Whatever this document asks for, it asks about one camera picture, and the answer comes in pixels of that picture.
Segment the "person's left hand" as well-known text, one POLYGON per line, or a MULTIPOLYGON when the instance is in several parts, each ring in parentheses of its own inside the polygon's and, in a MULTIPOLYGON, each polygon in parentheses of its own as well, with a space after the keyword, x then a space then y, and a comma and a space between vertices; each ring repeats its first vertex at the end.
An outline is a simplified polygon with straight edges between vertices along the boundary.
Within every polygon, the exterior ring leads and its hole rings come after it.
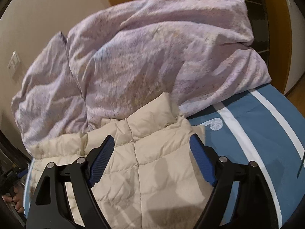
POLYGON ((17 185, 14 187, 14 192, 15 192, 15 196, 9 197, 6 195, 2 195, 2 198, 7 203, 14 203, 15 210, 18 213, 22 214, 24 212, 24 207, 23 207, 24 188, 22 186, 17 185))

